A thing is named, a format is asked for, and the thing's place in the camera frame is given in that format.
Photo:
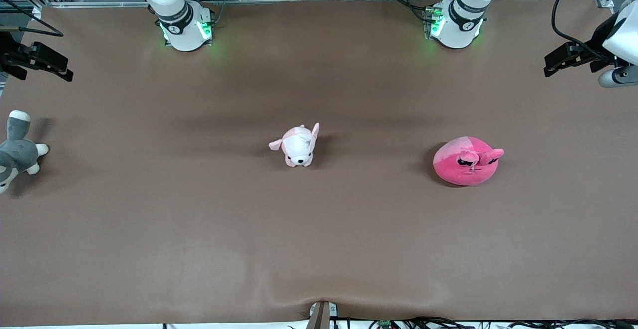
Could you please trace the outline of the grey white husky plush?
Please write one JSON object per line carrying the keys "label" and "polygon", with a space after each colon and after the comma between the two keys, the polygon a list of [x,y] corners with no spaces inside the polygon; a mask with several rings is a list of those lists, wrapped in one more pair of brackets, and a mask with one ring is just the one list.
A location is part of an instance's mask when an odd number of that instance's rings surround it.
{"label": "grey white husky plush", "polygon": [[50,151],[44,143],[26,138],[30,129],[30,115],[13,110],[7,119],[7,139],[0,143],[0,194],[22,173],[35,175],[40,171],[39,159]]}

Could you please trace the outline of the round hot pink plush toy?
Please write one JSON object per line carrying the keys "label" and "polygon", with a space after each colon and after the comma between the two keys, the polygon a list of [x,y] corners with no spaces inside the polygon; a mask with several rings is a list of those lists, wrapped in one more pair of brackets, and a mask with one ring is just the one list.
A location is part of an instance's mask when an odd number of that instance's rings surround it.
{"label": "round hot pink plush toy", "polygon": [[462,136],[444,143],[433,156],[436,175],[456,186],[477,186],[492,179],[497,172],[503,148],[493,148],[485,141]]}

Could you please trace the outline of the brown table mat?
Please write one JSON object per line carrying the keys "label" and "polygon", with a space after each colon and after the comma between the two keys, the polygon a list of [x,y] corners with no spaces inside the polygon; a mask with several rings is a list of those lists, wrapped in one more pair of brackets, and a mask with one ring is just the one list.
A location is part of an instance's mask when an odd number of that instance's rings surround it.
{"label": "brown table mat", "polygon": [[[47,8],[71,82],[0,99],[50,145],[0,195],[0,326],[342,316],[638,319],[638,87],[550,78],[552,0],[497,0],[426,41],[393,1],[227,5],[169,49],[146,8]],[[309,167],[268,144],[320,124]],[[456,186],[458,137],[503,148]]]}

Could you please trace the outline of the pale pink white plush dog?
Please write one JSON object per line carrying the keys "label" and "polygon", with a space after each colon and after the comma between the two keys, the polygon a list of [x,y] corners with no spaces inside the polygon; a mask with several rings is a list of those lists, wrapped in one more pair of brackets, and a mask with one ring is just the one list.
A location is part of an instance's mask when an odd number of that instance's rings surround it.
{"label": "pale pink white plush dog", "polygon": [[312,129],[301,124],[286,131],[281,138],[270,142],[273,151],[281,150],[287,166],[309,167],[313,160],[313,150],[319,136],[320,124],[315,123]]}

